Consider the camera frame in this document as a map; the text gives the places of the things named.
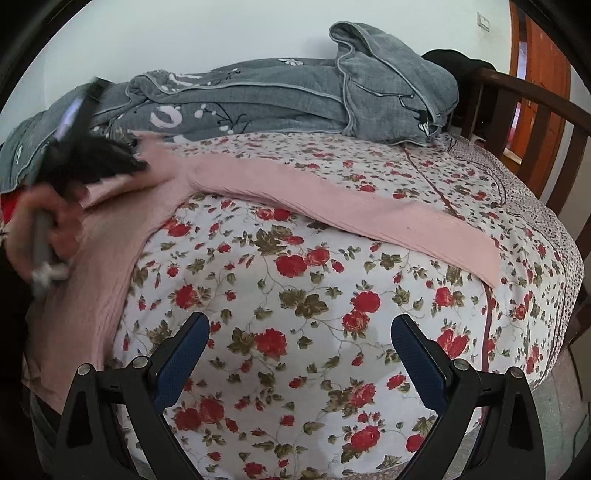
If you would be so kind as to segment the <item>person's left hand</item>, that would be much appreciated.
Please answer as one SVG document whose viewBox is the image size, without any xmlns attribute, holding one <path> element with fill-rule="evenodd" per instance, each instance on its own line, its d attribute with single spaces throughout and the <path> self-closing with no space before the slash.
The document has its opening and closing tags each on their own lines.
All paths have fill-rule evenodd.
<svg viewBox="0 0 591 480">
<path fill-rule="evenodd" d="M 35 251 L 45 248 L 64 262 L 78 251 L 83 208 L 88 190 L 81 183 L 71 183 L 65 196 L 51 185 L 40 183 L 27 189 L 16 205 L 8 225 L 4 249 L 16 273 L 27 283 L 39 266 Z"/>
</svg>

